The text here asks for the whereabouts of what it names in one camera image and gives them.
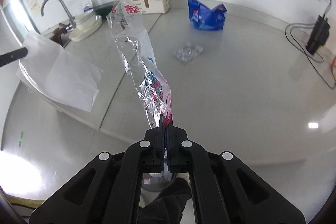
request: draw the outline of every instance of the chrome faucet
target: chrome faucet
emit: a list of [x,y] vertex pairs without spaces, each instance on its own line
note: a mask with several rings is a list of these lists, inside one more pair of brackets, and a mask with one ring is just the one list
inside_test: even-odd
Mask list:
[[[47,1],[49,1],[49,0],[44,0],[43,3],[42,3],[42,5],[41,5],[41,16],[44,16],[44,5],[47,3]],[[71,13],[70,13],[68,7],[66,7],[64,1],[63,0],[58,0],[58,1],[62,4],[63,9],[67,13],[72,27],[76,28],[76,23],[74,21],[74,17],[71,15]]]

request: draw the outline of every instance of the red logo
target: red logo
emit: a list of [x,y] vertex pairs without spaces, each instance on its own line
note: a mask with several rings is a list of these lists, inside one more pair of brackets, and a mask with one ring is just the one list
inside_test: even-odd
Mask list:
[[130,6],[130,5],[126,5],[125,6],[126,12],[127,14],[131,13],[131,14],[136,14],[138,12],[140,12],[139,8],[135,5],[135,6]]

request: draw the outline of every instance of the green sticker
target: green sticker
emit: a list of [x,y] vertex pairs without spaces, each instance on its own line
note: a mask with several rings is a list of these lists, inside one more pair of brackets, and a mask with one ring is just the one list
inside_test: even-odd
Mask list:
[[21,136],[20,136],[20,140],[19,140],[19,148],[21,148],[22,138],[23,138],[23,131],[21,131]]

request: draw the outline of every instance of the triangular hole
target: triangular hole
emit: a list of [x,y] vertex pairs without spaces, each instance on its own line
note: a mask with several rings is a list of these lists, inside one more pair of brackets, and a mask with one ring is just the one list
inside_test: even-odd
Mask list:
[[244,188],[244,191],[252,205],[257,205],[269,197],[269,193],[259,184],[252,180],[243,170],[237,170],[238,178]]
[[96,170],[91,169],[81,180],[79,180],[75,185],[73,185],[64,193],[64,199],[77,206],[80,206],[84,201],[85,195],[95,174]]

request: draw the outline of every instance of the blue bag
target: blue bag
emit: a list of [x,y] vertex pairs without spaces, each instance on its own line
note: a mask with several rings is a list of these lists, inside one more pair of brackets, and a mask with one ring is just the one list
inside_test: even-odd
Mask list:
[[220,4],[210,10],[198,0],[188,0],[189,19],[198,30],[222,30],[225,21],[226,8]]

